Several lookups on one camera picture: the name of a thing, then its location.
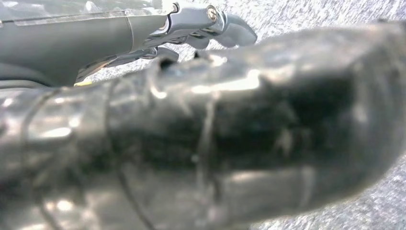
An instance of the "metal lever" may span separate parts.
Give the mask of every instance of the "metal lever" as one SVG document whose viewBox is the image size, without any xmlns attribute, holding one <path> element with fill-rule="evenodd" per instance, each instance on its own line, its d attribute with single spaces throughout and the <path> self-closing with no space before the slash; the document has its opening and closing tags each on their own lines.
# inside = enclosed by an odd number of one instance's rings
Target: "metal lever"
<svg viewBox="0 0 406 230">
<path fill-rule="evenodd" d="M 104 67 L 115 67 L 138 59 L 154 59 L 161 54 L 177 61 L 177 52 L 160 45 L 189 44 L 195 49 L 206 49 L 212 39 L 230 48 L 254 44 L 257 35 L 243 19 L 218 11 L 212 5 L 176 2 L 165 25 L 153 32 L 138 51 L 120 55 Z"/>
</svg>

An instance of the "yellow sticker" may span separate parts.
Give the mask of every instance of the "yellow sticker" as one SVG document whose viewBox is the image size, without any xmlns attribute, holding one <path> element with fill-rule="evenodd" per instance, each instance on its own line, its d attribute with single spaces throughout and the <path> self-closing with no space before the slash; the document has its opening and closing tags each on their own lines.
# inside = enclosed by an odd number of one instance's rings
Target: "yellow sticker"
<svg viewBox="0 0 406 230">
<path fill-rule="evenodd" d="M 81 81 L 81 82 L 76 83 L 74 86 L 90 85 L 92 83 L 93 83 L 92 81 Z"/>
</svg>

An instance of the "silver bolt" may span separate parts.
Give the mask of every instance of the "silver bolt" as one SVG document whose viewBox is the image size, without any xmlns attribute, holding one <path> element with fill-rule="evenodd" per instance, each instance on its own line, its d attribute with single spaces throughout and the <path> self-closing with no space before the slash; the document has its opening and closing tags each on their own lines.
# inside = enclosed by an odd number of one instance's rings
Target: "silver bolt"
<svg viewBox="0 0 406 230">
<path fill-rule="evenodd" d="M 213 22 L 215 22 L 217 20 L 217 11 L 213 6 L 207 7 L 207 16 Z"/>
</svg>

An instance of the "gray carpet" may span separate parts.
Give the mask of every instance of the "gray carpet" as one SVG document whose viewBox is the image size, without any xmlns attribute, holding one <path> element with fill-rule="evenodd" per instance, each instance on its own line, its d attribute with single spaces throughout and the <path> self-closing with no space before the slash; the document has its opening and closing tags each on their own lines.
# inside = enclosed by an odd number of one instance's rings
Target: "gray carpet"
<svg viewBox="0 0 406 230">
<path fill-rule="evenodd" d="M 370 22 L 379 17 L 406 19 L 406 0 L 212 0 L 213 5 L 243 17 L 259 40 L 313 26 Z M 189 46 L 170 46 L 190 59 Z M 209 49 L 221 48 L 212 42 Z M 142 68 L 147 61 L 104 69 L 92 80 L 104 80 Z M 261 230 L 406 230 L 406 157 L 375 187 L 344 204 L 297 217 L 259 224 Z"/>
</svg>

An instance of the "shiny black wrap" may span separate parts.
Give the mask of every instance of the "shiny black wrap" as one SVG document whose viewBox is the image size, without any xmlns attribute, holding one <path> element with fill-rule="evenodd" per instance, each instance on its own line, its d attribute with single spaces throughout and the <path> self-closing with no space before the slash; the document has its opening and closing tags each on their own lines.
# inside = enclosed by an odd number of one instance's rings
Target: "shiny black wrap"
<svg viewBox="0 0 406 230">
<path fill-rule="evenodd" d="M 357 194 L 402 154 L 402 22 L 161 58 L 0 108 L 0 229 L 225 230 Z"/>
</svg>

